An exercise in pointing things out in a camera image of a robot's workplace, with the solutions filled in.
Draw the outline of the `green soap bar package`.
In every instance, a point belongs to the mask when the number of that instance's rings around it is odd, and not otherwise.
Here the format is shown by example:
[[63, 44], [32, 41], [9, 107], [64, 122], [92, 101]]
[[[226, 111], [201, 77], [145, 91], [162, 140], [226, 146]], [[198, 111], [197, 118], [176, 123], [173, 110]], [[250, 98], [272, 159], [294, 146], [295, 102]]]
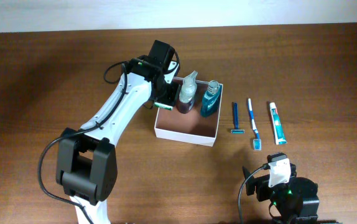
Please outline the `green soap bar package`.
[[173, 106], [166, 105], [166, 104], [159, 103], [159, 102], [155, 102], [155, 103], [154, 103], [154, 106], [156, 106], [156, 107], [158, 107], [158, 108], [161, 108], [161, 109], [164, 109], [164, 110], [170, 110], [170, 111], [173, 110]]

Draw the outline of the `clear pump soap bottle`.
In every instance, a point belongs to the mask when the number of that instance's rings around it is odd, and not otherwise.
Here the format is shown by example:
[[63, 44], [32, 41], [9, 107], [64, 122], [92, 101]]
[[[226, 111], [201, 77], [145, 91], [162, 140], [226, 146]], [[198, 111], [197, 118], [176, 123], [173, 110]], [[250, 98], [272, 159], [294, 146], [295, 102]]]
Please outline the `clear pump soap bottle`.
[[195, 103], [195, 94], [197, 91], [197, 75], [198, 72], [194, 70], [191, 74], [187, 75], [183, 79], [177, 102], [177, 109], [180, 113], [187, 114]]

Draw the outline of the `white teal toothpaste tube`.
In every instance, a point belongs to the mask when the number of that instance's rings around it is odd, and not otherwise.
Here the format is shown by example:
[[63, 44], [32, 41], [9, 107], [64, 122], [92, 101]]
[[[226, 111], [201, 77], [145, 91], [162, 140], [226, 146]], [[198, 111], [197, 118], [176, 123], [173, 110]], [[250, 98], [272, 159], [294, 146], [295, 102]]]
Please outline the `white teal toothpaste tube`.
[[284, 135], [283, 127], [279, 114], [277, 112], [277, 106], [274, 102], [269, 103], [269, 110], [272, 118], [272, 125], [274, 128], [274, 140], [277, 145], [287, 144], [287, 140]]

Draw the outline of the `blue white toothbrush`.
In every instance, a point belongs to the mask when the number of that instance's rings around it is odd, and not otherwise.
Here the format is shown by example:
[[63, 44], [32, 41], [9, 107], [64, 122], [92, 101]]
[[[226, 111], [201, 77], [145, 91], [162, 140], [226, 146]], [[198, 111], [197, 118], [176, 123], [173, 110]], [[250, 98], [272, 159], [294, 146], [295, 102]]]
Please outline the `blue white toothbrush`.
[[249, 110], [249, 117], [251, 121], [251, 127], [255, 134], [255, 138], [253, 139], [253, 148], [255, 151], [260, 151], [262, 149], [262, 142], [260, 139], [259, 131], [257, 130], [256, 122], [254, 119], [253, 106], [250, 98], [248, 98], [248, 110]]

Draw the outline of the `blue disposable razor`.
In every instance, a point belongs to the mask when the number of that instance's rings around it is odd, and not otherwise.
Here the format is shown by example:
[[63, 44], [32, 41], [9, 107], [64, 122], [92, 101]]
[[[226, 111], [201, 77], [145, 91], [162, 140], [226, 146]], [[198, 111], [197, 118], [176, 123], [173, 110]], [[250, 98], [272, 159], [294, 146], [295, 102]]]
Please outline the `blue disposable razor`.
[[239, 128], [238, 104], [236, 102], [232, 103], [232, 109], [233, 109], [234, 129], [231, 130], [231, 133], [232, 134], [244, 134], [244, 130]]

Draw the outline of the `blue mouthwash bottle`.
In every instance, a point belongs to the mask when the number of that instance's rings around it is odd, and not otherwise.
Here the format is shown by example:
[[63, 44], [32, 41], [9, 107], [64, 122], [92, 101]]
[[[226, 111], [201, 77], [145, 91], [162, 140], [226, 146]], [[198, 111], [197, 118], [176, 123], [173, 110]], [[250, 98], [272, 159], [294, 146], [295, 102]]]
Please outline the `blue mouthwash bottle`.
[[203, 117], [208, 117], [217, 110], [220, 94], [221, 85], [216, 80], [210, 81], [202, 98], [200, 113]]

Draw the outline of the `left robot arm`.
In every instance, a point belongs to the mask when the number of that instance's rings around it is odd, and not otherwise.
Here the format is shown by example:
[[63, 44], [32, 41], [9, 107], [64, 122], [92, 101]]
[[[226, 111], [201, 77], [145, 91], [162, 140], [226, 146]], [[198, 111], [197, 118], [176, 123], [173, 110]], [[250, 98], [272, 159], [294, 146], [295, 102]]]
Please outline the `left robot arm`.
[[106, 199], [118, 175], [116, 145], [147, 101], [172, 110], [180, 85], [175, 49], [155, 40], [148, 55], [122, 62], [116, 89], [79, 130], [66, 128], [58, 141], [56, 182], [75, 205], [79, 223], [109, 223]]

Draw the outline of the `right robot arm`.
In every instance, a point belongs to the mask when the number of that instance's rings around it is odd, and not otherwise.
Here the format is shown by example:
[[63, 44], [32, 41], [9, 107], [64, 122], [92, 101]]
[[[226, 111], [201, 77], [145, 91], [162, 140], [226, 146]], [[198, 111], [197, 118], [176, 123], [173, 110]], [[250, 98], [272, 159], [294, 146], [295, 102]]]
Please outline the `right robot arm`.
[[253, 172], [243, 167], [244, 181], [238, 192], [238, 212], [243, 221], [241, 195], [256, 195], [258, 201], [270, 201], [279, 216], [271, 215], [273, 223], [316, 223], [318, 220], [318, 184], [298, 177], [296, 165], [283, 152], [267, 156], [267, 162]]

